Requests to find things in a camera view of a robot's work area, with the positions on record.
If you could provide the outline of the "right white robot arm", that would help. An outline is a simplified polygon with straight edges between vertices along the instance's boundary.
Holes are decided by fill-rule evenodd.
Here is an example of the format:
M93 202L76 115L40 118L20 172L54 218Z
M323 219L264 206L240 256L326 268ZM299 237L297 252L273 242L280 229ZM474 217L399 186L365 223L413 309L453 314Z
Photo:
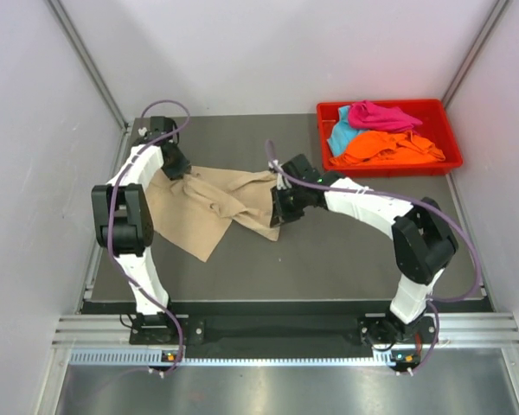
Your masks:
M269 168L277 175L271 189L271 227L299 220L306 208L323 208L367 224L393 242L400 270L397 291L385 315L365 324L362 340L382 351L414 337L426 312L427 301L458 242L432 199L422 206L391 196L375 195L337 172L320 174L304 155Z

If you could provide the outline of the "beige t shirt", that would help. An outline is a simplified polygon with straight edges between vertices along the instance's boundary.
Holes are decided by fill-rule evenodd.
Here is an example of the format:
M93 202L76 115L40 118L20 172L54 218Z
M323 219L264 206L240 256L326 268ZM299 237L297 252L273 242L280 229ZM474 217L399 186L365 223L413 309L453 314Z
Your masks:
M158 171L145 197L155 231L205 262L234 222L270 241L279 239L279 229L270 226L276 184L277 175L268 170L195 166L176 181Z

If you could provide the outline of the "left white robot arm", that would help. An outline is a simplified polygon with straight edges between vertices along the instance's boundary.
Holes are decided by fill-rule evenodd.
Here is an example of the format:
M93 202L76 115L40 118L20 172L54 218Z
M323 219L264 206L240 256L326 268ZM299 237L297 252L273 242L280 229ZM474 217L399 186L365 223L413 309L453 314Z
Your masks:
M151 252L154 226L145 197L156 173L171 181L190 172L191 165L178 147L176 121L152 117L138 130L138 139L119 172L91 191L97 243L122 272L136 300L130 343L175 344L181 326L170 310L170 296L162 286Z

